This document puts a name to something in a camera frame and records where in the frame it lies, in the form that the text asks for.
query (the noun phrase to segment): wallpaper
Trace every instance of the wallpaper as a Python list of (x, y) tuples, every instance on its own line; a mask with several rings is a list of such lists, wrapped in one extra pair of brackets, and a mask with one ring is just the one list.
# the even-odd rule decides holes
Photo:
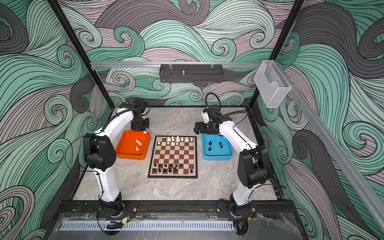
[(75, 170), (85, 162), (81, 139), (69, 145), (110, 112), (83, 69), (46, 0), (0, 1), (2, 240), (42, 239), (71, 198), (79, 172), (64, 161)]
[[(384, 1), (305, 6), (278, 57), (307, 103), (384, 200)], [(309, 239), (384, 234), (290, 95), (257, 99), (257, 121), (285, 196)]]
[[(294, 0), (60, 0), (91, 61), (237, 61), (268, 59)], [(222, 83), (161, 83), (159, 68), (99, 68), (116, 102), (248, 105), (255, 69), (228, 68)], [(209, 103), (218, 103), (212, 95)]]

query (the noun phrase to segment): blue bin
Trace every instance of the blue bin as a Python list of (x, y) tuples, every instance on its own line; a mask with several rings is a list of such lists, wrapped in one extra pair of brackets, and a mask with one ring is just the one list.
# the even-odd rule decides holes
[(225, 137), (202, 134), (203, 159), (205, 161), (229, 161), (233, 156), (232, 147)]

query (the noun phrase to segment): swirl pattern wallpaper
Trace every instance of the swirl pattern wallpaper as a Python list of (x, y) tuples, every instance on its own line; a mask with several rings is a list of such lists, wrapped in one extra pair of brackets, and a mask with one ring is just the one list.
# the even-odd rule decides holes
[[(59, 0), (91, 61), (269, 59), (294, 0)], [(314, 4), (321, 0), (311, 0)], [(228, 68), (222, 83), (161, 83), (159, 68), (98, 68), (114, 102), (248, 105), (255, 69)], [(217, 103), (214, 96), (208, 102)]]
[(2, 240), (44, 237), (85, 166), (75, 140), (109, 116), (71, 45), (46, 0), (0, 1)]
[[(384, 1), (304, 6), (279, 54), (293, 85), (384, 200)], [(290, 95), (257, 123), (309, 239), (384, 234)]]

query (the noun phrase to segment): chessboard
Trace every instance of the chessboard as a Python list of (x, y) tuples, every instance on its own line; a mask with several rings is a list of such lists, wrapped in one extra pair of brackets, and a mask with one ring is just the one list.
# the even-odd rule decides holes
[(171, 137), (155, 137), (148, 177), (197, 178), (196, 137)]

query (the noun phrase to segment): chess board border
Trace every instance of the chess board border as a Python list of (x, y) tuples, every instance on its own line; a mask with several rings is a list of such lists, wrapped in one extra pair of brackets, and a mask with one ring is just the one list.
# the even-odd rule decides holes
[(152, 149), (151, 162), (149, 164), (149, 169), (148, 169), (148, 178), (190, 178), (190, 179), (196, 179), (197, 178), (197, 174), (198, 174), (198, 171), (197, 171), (197, 143), (196, 143), (197, 137), (196, 136), (184, 136), (184, 135), (182, 135), (182, 137), (193, 137), (194, 138), (194, 142), (195, 142), (195, 173), (196, 173), (196, 176), (178, 176), (177, 174), (172, 174), (172, 175), (159, 174), (157, 176), (150, 175), (151, 174), (151, 170), (152, 170), (153, 156), (154, 156), (154, 152), (155, 152), (155, 148), (156, 148), (156, 143), (157, 143), (157, 137), (171, 137), (171, 135), (156, 135), (155, 136), (155, 141), (153, 143), (153, 149)]

